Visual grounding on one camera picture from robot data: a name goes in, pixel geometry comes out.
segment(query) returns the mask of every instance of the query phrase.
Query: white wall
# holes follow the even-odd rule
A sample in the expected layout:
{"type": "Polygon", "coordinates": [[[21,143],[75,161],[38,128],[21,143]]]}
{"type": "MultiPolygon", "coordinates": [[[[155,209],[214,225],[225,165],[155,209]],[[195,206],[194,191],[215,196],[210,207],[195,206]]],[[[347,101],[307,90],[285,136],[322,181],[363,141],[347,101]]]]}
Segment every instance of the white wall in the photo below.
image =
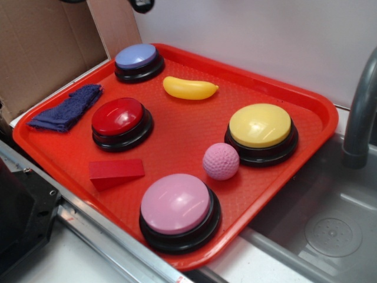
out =
{"type": "Polygon", "coordinates": [[[173,45],[346,107],[377,46],[377,0],[156,0],[135,17],[144,43],[173,45]]]}

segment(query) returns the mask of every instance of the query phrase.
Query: sink drain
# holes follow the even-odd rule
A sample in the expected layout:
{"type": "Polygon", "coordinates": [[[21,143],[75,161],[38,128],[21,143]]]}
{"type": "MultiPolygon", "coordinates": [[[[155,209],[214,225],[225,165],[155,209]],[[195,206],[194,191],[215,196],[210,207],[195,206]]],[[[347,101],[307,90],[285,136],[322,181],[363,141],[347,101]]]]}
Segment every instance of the sink drain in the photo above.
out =
{"type": "Polygon", "coordinates": [[[313,249],[332,257],[350,255],[362,242],[359,225],[338,211],[312,217],[305,226],[305,237],[313,249]]]}

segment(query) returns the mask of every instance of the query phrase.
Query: red tray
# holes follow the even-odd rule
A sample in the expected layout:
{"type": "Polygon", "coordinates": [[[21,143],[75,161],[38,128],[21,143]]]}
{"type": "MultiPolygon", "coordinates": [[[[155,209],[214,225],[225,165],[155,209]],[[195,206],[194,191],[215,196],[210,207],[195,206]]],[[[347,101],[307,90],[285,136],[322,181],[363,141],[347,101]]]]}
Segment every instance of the red tray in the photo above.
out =
{"type": "Polygon", "coordinates": [[[110,61],[27,113],[14,129],[14,139],[60,184],[145,246],[148,244],[140,232],[138,218],[147,188],[173,173],[188,173],[204,181],[220,200],[219,231],[197,251],[185,255],[159,254],[175,268],[188,271],[205,265],[224,249],[304,165],[335,131],[338,112],[327,98],[313,92],[171,46],[155,46],[166,62],[164,71],[156,78],[139,84],[122,83],[114,75],[114,61],[110,61]],[[174,98],[162,85],[168,75],[210,81],[219,89],[205,100],[174,98]],[[69,93],[91,83],[101,84],[104,93],[68,133],[35,130],[25,124],[42,110],[61,103],[69,93]],[[152,113],[155,128],[135,149],[104,152],[91,138],[91,117],[101,105],[120,97],[140,101],[152,113]],[[229,119],[238,109],[254,103],[275,104],[290,114],[299,131],[296,152],[276,166],[240,166],[227,181],[209,178],[201,165],[204,152],[212,144],[223,142],[229,119]],[[145,176],[98,192],[89,180],[89,162],[119,159],[142,159],[145,176]]]}

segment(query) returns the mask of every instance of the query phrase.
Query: red block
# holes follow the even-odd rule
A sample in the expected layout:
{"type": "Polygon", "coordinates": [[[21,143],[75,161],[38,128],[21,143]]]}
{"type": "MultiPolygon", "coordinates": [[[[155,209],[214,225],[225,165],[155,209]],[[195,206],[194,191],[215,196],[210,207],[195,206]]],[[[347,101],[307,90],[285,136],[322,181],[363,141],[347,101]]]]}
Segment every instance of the red block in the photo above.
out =
{"type": "Polygon", "coordinates": [[[89,178],[99,191],[145,176],[141,159],[89,162],[89,178]]]}

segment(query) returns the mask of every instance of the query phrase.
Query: gray faucet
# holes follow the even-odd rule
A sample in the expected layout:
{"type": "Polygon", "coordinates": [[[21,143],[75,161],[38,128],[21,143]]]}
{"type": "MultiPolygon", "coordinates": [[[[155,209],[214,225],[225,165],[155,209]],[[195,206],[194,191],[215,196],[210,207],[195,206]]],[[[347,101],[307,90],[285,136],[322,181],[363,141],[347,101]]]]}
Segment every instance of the gray faucet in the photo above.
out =
{"type": "Polygon", "coordinates": [[[365,65],[352,101],[342,147],[342,163],[345,167],[360,169],[366,165],[376,110],[377,48],[365,65]]]}

